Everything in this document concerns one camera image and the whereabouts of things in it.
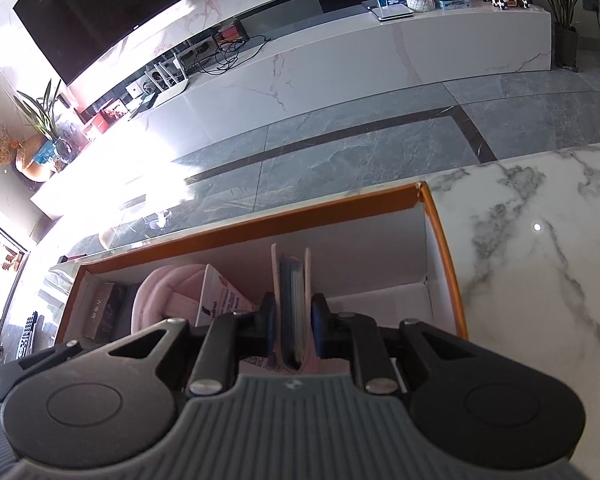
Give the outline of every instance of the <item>pink fabric item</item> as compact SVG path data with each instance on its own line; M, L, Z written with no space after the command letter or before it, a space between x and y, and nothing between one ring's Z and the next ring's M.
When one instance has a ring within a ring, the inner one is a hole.
M206 265L166 266L144 280L134 301L131 333L170 317L195 324Z

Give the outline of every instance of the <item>power outlet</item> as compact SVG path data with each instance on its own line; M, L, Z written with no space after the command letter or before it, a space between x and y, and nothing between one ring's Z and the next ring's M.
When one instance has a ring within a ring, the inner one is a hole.
M591 12L600 12L599 0L582 0L582 8Z

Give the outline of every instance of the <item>marble table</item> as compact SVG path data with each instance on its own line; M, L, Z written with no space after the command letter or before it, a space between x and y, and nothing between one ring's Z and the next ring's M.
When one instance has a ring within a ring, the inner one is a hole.
M559 378L579 394L587 426L573 462L600 480L600 144L376 187L413 180L426 180L432 190L470 339ZM38 345L53 341L77 267L63 264L46 276L53 322Z

